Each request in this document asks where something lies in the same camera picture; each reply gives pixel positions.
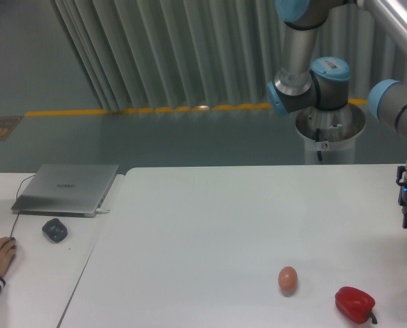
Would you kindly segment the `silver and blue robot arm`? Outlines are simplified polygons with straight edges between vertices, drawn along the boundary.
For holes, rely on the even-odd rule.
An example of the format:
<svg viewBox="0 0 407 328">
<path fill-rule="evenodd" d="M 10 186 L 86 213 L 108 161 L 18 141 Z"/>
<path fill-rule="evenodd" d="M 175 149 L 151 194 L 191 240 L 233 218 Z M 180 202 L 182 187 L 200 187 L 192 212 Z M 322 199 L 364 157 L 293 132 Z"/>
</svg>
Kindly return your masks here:
<svg viewBox="0 0 407 328">
<path fill-rule="evenodd" d="M 277 1 L 285 23 L 281 67 L 267 85 L 277 113 L 296 113 L 296 130 L 305 141 L 308 164 L 352 163 L 365 115 L 349 102 L 350 67 L 338 57 L 312 58 L 318 30 L 342 1 Z M 377 83 L 367 97 L 371 114 L 407 142 L 407 84 L 394 79 Z M 398 204 L 407 228 L 406 162 L 397 168 Z"/>
</svg>

